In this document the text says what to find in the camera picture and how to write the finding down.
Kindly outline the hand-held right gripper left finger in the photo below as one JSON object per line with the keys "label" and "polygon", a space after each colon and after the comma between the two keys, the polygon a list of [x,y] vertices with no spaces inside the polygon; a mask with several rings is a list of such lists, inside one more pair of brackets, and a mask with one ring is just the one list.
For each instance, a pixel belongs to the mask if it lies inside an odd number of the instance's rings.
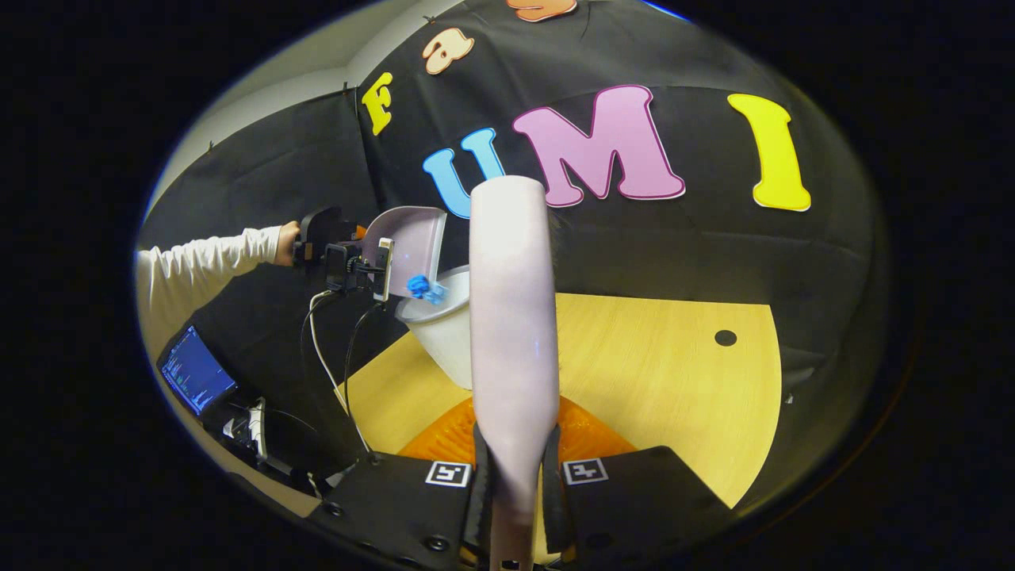
{"label": "hand-held right gripper left finger", "polygon": [[495,483],[466,399],[401,454],[342,471],[308,523],[383,570],[487,570]]}

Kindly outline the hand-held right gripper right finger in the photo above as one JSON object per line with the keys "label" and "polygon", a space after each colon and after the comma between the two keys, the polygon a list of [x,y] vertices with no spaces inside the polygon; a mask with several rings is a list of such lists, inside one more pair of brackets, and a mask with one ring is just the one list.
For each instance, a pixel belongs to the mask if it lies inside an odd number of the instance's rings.
{"label": "hand-held right gripper right finger", "polygon": [[638,449],[562,397],[541,467],[552,570],[649,570],[682,563],[735,513],[667,446]]}

